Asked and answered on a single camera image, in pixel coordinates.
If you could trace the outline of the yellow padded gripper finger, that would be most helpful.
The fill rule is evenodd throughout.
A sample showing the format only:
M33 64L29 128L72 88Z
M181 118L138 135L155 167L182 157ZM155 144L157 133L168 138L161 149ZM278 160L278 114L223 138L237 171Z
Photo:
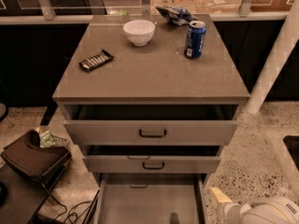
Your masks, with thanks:
M219 188L211 187L210 190L214 194L216 200L219 203L231 203L232 202L232 200L226 194L224 194Z

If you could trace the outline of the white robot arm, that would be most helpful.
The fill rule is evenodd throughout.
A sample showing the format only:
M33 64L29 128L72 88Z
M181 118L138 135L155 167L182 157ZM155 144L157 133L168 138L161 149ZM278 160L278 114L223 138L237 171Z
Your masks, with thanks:
M234 203L219 188L211 192L220 204L217 224L299 224L299 206L283 196Z

